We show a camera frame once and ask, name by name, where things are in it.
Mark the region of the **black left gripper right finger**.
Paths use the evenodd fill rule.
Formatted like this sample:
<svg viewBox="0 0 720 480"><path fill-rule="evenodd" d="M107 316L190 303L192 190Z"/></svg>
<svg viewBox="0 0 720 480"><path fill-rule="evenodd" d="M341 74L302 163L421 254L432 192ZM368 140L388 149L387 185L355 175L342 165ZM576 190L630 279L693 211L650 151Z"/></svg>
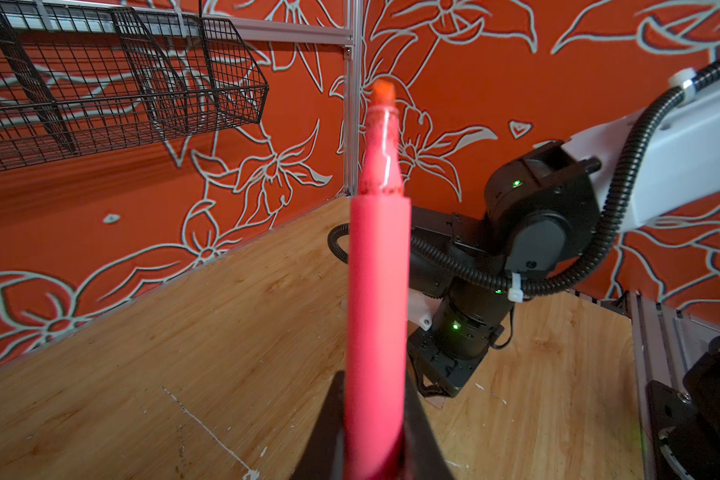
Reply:
<svg viewBox="0 0 720 480"><path fill-rule="evenodd" d="M410 376L406 377L403 419L403 473L406 480L453 480Z"/></svg>

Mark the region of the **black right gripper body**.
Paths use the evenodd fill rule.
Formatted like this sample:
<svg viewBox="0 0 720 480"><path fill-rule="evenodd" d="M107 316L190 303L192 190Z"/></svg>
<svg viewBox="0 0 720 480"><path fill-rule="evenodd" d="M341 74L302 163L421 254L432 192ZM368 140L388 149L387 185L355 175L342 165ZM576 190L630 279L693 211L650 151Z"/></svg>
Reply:
<svg viewBox="0 0 720 480"><path fill-rule="evenodd" d="M501 325L474 328L447 323L437 330L416 329L407 339L407 354L415 385L425 398L454 398L471 379L490 349L504 332Z"/></svg>

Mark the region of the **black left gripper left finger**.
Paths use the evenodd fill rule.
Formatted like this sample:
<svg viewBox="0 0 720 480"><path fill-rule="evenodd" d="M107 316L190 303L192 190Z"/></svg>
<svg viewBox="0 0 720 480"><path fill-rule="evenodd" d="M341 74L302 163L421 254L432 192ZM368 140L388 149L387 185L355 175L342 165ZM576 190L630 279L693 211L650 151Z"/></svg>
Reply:
<svg viewBox="0 0 720 480"><path fill-rule="evenodd" d="M344 467L345 372L338 371L291 479L341 480Z"/></svg>

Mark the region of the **pink highlighter pen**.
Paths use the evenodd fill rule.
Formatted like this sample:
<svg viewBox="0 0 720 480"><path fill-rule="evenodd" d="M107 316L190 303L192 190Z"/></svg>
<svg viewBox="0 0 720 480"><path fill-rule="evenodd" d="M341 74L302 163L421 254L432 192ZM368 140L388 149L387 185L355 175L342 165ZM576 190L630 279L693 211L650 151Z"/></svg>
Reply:
<svg viewBox="0 0 720 480"><path fill-rule="evenodd" d="M395 87L377 80L350 206L346 479L396 479L401 472L411 202L404 195L399 138Z"/></svg>

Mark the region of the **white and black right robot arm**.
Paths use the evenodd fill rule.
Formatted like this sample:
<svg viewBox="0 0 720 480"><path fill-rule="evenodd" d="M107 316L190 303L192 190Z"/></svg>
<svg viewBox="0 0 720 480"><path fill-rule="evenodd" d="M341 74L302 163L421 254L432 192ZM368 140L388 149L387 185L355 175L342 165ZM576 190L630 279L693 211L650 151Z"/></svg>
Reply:
<svg viewBox="0 0 720 480"><path fill-rule="evenodd" d="M457 396L507 347L520 303L562 292L617 236L720 192L720 60L684 69L644 110L499 168L479 219L415 208L410 285L440 300L408 339L419 393Z"/></svg>

